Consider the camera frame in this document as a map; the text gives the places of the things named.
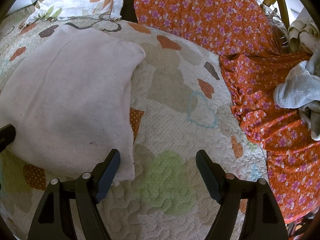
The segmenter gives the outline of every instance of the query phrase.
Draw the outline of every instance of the heart pattern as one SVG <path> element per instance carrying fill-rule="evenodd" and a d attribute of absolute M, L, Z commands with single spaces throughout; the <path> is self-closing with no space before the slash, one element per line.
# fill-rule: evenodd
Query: heart pattern
<path fill-rule="evenodd" d="M 220 80 L 218 73 L 216 72 L 216 70 L 214 69 L 214 67 L 212 66 L 211 63 L 206 62 L 204 64 L 204 68 L 209 71 L 209 73 L 216 79 L 216 80 Z"/>
<path fill-rule="evenodd" d="M 150 34 L 151 33 L 151 30 L 149 30 L 148 28 L 146 28 L 145 26 L 143 26 L 141 24 L 128 23 L 128 25 L 130 25 L 132 28 L 134 28 L 137 32 L 146 33 L 146 34 Z"/>
<path fill-rule="evenodd" d="M 20 56 L 22 53 L 26 51 L 26 47 L 18 48 L 11 56 L 9 61 L 13 61 L 17 56 Z"/>
<path fill-rule="evenodd" d="M 241 143 L 237 142 L 237 139 L 234 135 L 231 136 L 231 144 L 232 144 L 232 149 L 233 149 L 233 152 L 235 153 L 236 159 L 242 157 L 243 147 Z"/>
<path fill-rule="evenodd" d="M 203 81 L 202 79 L 198 78 L 199 86 L 204 93 L 206 98 L 211 99 L 212 94 L 214 93 L 214 88 L 212 85 L 210 85 L 208 82 Z"/>
<path fill-rule="evenodd" d="M 182 50 L 182 47 L 178 43 L 170 40 L 166 36 L 157 35 L 157 40 L 160 42 L 163 49 Z"/>
<path fill-rule="evenodd" d="M 44 31 L 40 32 L 39 36 L 41 38 L 49 37 L 54 33 L 54 29 L 56 29 L 58 27 L 59 27 L 59 25 L 57 25 L 57 24 L 53 25 L 53 26 L 50 26 L 49 28 L 46 28 Z"/>

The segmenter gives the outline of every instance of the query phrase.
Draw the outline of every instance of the orange heart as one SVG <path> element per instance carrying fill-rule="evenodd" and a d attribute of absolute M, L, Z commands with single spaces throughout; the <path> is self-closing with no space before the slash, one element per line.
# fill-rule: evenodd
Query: orange heart
<path fill-rule="evenodd" d="M 182 47 L 178 43 L 175 43 L 166 36 L 157 35 L 157 40 L 163 49 L 182 50 Z"/>
<path fill-rule="evenodd" d="M 234 135 L 231 136 L 231 144 L 236 159 L 240 158 L 243 155 L 243 147 L 241 143 L 237 142 L 237 139 Z"/>
<path fill-rule="evenodd" d="M 199 86 L 202 90 L 202 92 L 204 93 L 204 95 L 211 99 L 212 98 L 212 94 L 214 93 L 214 88 L 212 85 L 210 85 L 209 83 L 203 81 L 202 79 L 198 78 L 198 82 L 199 82 Z"/>
<path fill-rule="evenodd" d="M 132 28 L 134 28 L 137 32 L 150 34 L 151 31 L 145 26 L 137 23 L 128 23 Z"/>

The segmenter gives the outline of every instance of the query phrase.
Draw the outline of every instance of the white cloth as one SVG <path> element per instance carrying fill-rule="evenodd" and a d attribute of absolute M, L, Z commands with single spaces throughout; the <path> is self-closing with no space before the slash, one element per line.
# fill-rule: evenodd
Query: white cloth
<path fill-rule="evenodd" d="M 129 122 L 131 76 L 144 50 L 94 28 L 64 25 L 17 67 L 0 95 L 0 127 L 11 123 L 8 150 L 70 177 L 120 151 L 115 182 L 134 179 Z"/>
<path fill-rule="evenodd" d="M 298 108 L 311 129 L 311 137 L 320 140 L 320 47 L 308 61 L 290 70 L 285 83 L 278 85 L 274 101 L 282 108 Z"/>
<path fill-rule="evenodd" d="M 295 53 L 305 51 L 313 54 L 320 45 L 319 30 L 305 8 L 288 28 L 289 48 Z"/>

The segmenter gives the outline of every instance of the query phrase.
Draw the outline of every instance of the gray towel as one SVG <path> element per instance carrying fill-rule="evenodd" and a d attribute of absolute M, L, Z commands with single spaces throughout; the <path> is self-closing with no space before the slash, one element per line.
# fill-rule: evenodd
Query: gray towel
<path fill-rule="evenodd" d="M 320 47 L 309 61 L 290 70 L 285 83 L 276 87 L 274 100 L 282 108 L 298 108 L 312 139 L 320 140 Z"/>

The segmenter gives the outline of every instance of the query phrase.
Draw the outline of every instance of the blue heart outline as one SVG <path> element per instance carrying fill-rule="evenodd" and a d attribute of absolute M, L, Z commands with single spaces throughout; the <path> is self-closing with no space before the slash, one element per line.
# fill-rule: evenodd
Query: blue heart outline
<path fill-rule="evenodd" d="M 213 113 L 213 116 L 214 116 L 214 121 L 213 121 L 213 124 L 212 125 L 203 125 L 203 124 L 199 124 L 197 121 L 194 121 L 191 119 L 191 105 L 190 105 L 190 101 L 191 101 L 191 98 L 192 97 L 196 97 L 196 96 L 201 96 L 202 99 L 206 102 L 207 104 L 207 108 Z M 189 100 L 188 100 L 188 116 L 187 116 L 187 121 L 189 122 L 192 122 L 192 123 L 195 123 L 196 125 L 199 125 L 201 127 L 204 127 L 204 128 L 207 128 L 207 129 L 211 129 L 211 128 L 217 128 L 218 127 L 218 120 L 217 120 L 217 117 L 216 117 L 216 112 L 211 109 L 209 106 L 208 106 L 208 100 L 207 98 L 204 96 L 204 94 L 200 93 L 199 91 L 193 91 L 189 97 Z"/>

